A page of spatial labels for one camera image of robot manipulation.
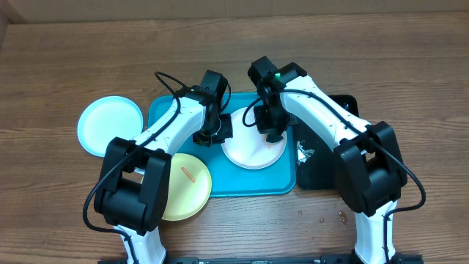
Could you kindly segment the green dish sponge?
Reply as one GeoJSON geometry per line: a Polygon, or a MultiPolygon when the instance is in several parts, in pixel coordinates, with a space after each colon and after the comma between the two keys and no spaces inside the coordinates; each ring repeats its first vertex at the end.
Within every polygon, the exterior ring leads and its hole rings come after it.
{"type": "Polygon", "coordinates": [[[284,140],[284,137],[282,135],[277,135],[275,133],[269,133],[267,136],[266,136],[266,142],[269,143],[269,144],[278,144],[279,142],[281,142],[282,140],[284,140]]]}

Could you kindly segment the white round plate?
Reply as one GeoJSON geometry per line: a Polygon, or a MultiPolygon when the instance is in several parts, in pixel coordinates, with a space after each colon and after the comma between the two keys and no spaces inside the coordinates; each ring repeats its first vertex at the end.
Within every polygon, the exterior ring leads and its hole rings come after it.
{"type": "Polygon", "coordinates": [[[255,126],[246,127],[242,122],[246,107],[231,114],[232,138],[221,144],[226,157],[234,164],[245,169],[263,169],[282,156],[287,145],[287,132],[282,133],[283,139],[276,143],[267,142],[267,135],[260,134],[255,126]]]}

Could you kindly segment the yellow round plate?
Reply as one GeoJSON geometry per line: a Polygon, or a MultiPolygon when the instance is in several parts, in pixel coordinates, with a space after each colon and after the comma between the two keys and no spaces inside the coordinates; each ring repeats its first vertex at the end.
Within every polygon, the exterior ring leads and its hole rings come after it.
{"type": "Polygon", "coordinates": [[[197,157],[177,153],[171,160],[169,194],[162,216],[181,221],[196,215],[207,203],[212,190],[209,169],[197,157]]]}

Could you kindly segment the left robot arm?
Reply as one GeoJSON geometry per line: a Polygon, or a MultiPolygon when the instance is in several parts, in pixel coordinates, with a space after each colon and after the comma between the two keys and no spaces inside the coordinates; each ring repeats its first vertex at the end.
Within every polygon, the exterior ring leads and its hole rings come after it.
{"type": "Polygon", "coordinates": [[[181,89],[146,131],[108,144],[99,181],[85,205],[103,215],[106,232],[121,236],[128,263],[164,262],[158,225],[168,201],[171,160],[190,137],[209,147],[232,136],[223,96],[204,87],[181,89]]]}

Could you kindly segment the light blue round plate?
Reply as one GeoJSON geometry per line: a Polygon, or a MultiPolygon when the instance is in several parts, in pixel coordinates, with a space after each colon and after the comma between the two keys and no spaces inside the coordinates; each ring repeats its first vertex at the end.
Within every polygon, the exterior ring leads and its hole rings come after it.
{"type": "Polygon", "coordinates": [[[107,96],[89,104],[77,124],[80,145],[88,153],[103,157],[115,137],[130,140],[144,128],[140,108],[122,96],[107,96]]]}

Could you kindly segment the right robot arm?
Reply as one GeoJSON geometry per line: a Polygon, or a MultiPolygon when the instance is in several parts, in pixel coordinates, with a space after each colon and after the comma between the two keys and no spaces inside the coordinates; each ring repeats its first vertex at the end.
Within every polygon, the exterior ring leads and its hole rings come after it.
{"type": "Polygon", "coordinates": [[[327,96],[294,62],[278,68],[266,56],[252,62],[248,77],[262,102],[249,107],[254,126],[269,143],[282,140],[292,117],[304,122],[333,153],[335,188],[355,212],[354,254],[361,263],[390,263],[393,214],[407,183],[393,128],[348,112],[327,96]]]}

